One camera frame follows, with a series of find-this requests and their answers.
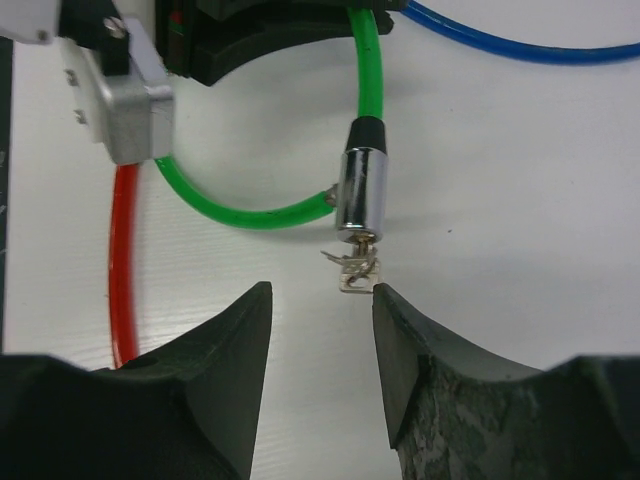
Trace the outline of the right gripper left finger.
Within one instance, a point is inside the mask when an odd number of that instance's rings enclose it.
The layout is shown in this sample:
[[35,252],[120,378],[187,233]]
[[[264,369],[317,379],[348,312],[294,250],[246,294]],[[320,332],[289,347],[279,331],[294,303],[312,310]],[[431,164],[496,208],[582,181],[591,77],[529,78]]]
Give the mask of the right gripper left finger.
[[260,282],[117,369],[1,359],[5,479],[246,479],[272,326]]

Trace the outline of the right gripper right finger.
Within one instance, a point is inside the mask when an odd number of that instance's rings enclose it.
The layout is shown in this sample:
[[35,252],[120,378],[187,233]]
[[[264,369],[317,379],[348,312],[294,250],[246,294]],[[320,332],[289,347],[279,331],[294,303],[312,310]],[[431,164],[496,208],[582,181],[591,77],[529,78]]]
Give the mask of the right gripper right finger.
[[494,354],[386,284],[373,330],[390,446],[406,479],[635,479],[639,359],[538,370]]

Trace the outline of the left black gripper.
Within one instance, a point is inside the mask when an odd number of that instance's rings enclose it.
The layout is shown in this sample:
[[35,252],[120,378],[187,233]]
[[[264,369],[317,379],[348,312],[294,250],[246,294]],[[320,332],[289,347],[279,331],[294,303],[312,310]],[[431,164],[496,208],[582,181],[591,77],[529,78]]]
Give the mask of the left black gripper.
[[[192,24],[184,16],[191,5]],[[191,26],[189,76],[205,86],[264,55],[350,37],[349,8],[371,10],[380,34],[392,30],[390,1],[156,1],[154,7],[160,56],[184,56]],[[59,36],[94,54],[102,74],[130,72],[133,29],[115,2],[63,1]]]

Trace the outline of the green cable lock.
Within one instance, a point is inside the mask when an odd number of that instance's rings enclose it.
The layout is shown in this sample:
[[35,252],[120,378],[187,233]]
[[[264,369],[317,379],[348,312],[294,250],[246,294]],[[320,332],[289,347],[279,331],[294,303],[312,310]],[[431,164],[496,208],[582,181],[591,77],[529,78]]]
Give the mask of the green cable lock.
[[210,220],[233,228],[288,229],[333,213],[338,239],[352,247],[349,255],[324,254],[341,267],[339,290],[347,294],[370,294],[380,282],[376,243],[383,237],[389,164],[383,121],[383,63],[374,13],[369,9],[349,8],[347,15],[357,55],[358,116],[350,125],[337,184],[286,207],[238,210],[201,193],[172,155],[156,158],[154,162],[167,184],[188,206]]

